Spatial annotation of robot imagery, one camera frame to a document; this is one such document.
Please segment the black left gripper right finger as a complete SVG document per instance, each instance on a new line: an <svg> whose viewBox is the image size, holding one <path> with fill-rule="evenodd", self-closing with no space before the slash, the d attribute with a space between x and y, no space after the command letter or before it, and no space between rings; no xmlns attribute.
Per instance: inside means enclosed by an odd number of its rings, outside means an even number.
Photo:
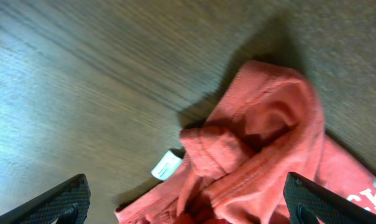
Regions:
<svg viewBox="0 0 376 224"><path fill-rule="evenodd" d="M292 224L376 223L376 214L338 196L296 172L289 172L283 196Z"/></svg>

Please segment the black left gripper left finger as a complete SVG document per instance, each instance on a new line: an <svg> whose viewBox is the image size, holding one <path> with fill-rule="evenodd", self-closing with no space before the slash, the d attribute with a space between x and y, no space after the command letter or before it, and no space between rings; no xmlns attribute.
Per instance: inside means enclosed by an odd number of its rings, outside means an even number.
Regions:
<svg viewBox="0 0 376 224"><path fill-rule="evenodd" d="M91 192L84 174L78 174L0 216L0 224L83 224Z"/></svg>

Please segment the orange t-shirt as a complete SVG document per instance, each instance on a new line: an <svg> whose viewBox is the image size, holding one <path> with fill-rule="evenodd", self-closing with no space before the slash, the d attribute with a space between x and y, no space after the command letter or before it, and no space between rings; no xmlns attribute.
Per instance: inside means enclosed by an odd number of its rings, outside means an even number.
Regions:
<svg viewBox="0 0 376 224"><path fill-rule="evenodd" d="M326 135L320 100L294 69L247 62L180 141L181 166L117 208L119 223L288 223L289 172L376 214L376 178Z"/></svg>

